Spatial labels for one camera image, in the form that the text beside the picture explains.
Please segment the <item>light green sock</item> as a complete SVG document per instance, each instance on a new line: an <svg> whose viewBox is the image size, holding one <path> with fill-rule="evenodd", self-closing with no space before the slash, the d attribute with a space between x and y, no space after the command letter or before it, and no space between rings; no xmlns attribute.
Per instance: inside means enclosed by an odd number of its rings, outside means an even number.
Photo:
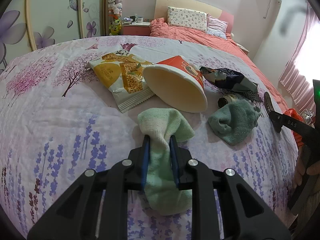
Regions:
<svg viewBox="0 0 320 240"><path fill-rule="evenodd" d="M144 192L150 207L162 216L183 213L192 206L191 190L176 187L171 169L170 137L178 142L195 135L185 117L173 108L150 108L138 115L141 132L150 137L150 159Z"/></svg>

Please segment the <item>pink striped curtain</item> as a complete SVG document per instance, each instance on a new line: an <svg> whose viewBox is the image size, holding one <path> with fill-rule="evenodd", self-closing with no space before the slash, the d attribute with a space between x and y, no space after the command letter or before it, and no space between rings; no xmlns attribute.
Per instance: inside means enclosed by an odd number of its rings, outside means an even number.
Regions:
<svg viewBox="0 0 320 240"><path fill-rule="evenodd" d="M307 8L303 32L279 82L299 111L315 111L313 80L319 80L319 19Z"/></svg>

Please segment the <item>dark green sock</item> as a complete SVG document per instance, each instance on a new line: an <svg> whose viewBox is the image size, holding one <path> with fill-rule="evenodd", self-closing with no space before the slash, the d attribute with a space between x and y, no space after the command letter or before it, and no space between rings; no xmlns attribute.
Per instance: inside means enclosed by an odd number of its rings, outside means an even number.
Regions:
<svg viewBox="0 0 320 240"><path fill-rule="evenodd" d="M216 136L234 146L251 134L260 116L259 107L241 99L217 110L208 118L208 123Z"/></svg>

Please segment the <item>small black round object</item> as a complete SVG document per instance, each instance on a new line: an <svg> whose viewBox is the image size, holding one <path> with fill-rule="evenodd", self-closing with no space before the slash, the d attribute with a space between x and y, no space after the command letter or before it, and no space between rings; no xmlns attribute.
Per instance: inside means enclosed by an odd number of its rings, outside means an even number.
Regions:
<svg viewBox="0 0 320 240"><path fill-rule="evenodd" d="M236 95L236 94L226 94L226 95L224 95L224 96L222 96L221 98L218 99L217 105L218 105L219 108L222 108L225 105L227 105L229 103L236 102L236 101L238 101L240 99L241 99L241 97Z"/></svg>

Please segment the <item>dark crumpled snack wrapper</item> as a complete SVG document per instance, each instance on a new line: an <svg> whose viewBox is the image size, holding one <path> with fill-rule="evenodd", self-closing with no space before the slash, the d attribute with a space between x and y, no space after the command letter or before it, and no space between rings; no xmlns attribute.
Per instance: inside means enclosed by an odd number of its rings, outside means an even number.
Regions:
<svg viewBox="0 0 320 240"><path fill-rule="evenodd" d="M203 77L219 89L235 92L252 102L262 102L258 93L258 85L250 81L242 73L229 68L213 69L201 66Z"/></svg>

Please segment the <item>red paper noodle cup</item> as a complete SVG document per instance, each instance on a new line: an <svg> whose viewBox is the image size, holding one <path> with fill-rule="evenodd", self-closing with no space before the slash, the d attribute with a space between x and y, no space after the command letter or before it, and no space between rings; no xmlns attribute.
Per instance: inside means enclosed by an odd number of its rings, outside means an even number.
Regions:
<svg viewBox="0 0 320 240"><path fill-rule="evenodd" d="M188 113L207 109L203 75L180 55L145 66L143 77L154 94L169 106Z"/></svg>

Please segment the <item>floral lavender bed sheet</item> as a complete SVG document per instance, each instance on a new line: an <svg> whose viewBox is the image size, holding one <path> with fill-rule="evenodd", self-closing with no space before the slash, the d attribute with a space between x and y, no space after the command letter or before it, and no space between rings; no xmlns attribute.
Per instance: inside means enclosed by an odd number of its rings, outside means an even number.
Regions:
<svg viewBox="0 0 320 240"><path fill-rule="evenodd" d="M137 116L165 103L156 96L121 113L112 93L88 68L97 57L126 49L157 63L180 55L189 63L241 72L269 92L239 57L201 44L158 37L114 36L74 40L13 59L1 75L1 207L25 237L53 202L88 168L103 171L138 147ZM229 146L207 120L222 92L204 83L208 108L185 113L195 135L183 142L212 169L233 168L285 225L297 146L292 132L276 133L266 115L247 139Z"/></svg>

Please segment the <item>yellow snack bag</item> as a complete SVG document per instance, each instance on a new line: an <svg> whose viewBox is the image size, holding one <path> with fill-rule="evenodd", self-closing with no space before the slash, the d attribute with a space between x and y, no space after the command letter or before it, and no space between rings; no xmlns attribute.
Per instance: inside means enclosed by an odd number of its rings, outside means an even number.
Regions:
<svg viewBox="0 0 320 240"><path fill-rule="evenodd" d="M143 76L144 68L152 63L127 50L105 54L87 65L112 93L121 113L154 96Z"/></svg>

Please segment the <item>pink striped pillow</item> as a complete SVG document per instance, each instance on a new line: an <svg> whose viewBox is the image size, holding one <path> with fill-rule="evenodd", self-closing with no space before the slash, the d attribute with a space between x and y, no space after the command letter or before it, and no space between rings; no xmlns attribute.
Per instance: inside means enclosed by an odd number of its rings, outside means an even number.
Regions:
<svg viewBox="0 0 320 240"><path fill-rule="evenodd" d="M226 39L226 31L228 27L228 22L219 20L212 17L210 14L207 16L207 31L209 35L213 35L219 38Z"/></svg>

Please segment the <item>coral pink quilt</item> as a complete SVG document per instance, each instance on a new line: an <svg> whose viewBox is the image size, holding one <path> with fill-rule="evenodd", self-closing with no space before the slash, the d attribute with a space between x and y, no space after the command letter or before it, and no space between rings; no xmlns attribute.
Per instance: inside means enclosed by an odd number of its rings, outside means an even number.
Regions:
<svg viewBox="0 0 320 240"><path fill-rule="evenodd" d="M170 38L173 40L186 41L201 44L214 49L222 50L241 58L257 74L266 88L270 91L280 109L285 112L289 109L283 96L272 85L271 81L261 72L252 60L237 46L231 35L226 35L226 39L209 35L199 30L186 27L169 26L163 17L152 20L150 23L150 36Z"/></svg>

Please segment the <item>pink bedside table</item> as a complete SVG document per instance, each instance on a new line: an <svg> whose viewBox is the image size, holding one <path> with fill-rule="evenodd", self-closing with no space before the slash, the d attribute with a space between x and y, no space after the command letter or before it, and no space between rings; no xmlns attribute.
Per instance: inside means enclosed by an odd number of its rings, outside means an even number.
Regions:
<svg viewBox="0 0 320 240"><path fill-rule="evenodd" d="M126 36L149 36L151 33L150 22L124 24L122 34Z"/></svg>

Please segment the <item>floral white pillow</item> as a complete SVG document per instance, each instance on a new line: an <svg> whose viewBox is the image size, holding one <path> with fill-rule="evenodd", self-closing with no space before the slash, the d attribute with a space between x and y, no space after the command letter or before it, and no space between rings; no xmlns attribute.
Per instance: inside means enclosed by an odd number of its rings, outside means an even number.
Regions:
<svg viewBox="0 0 320 240"><path fill-rule="evenodd" d="M207 14L197 10L168 7L168 25L206 32Z"/></svg>

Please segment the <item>beige and pink headboard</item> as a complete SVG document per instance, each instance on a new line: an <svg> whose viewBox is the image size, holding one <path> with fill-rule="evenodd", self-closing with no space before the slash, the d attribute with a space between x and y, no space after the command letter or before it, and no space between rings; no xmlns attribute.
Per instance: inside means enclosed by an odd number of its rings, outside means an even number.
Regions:
<svg viewBox="0 0 320 240"><path fill-rule="evenodd" d="M210 14L214 18L228 22L226 33L231 34L234 23L234 16L217 7L196 0L156 0L153 18L165 18L167 21L168 7L177 7L202 11Z"/></svg>

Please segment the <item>plush toy stack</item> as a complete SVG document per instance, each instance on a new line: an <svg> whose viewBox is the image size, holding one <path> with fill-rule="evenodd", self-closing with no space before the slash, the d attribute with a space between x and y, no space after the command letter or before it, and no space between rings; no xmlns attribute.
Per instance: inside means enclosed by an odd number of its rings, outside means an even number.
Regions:
<svg viewBox="0 0 320 240"><path fill-rule="evenodd" d="M107 0L108 34L120 35L122 29L123 0Z"/></svg>

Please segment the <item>floral wardrobe doors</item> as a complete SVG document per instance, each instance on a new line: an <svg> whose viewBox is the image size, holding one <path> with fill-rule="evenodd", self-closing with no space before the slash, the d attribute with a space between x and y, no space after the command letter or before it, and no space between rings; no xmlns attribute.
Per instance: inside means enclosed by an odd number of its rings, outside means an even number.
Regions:
<svg viewBox="0 0 320 240"><path fill-rule="evenodd" d="M1 71L48 46L104 35L104 0L1 0Z"/></svg>

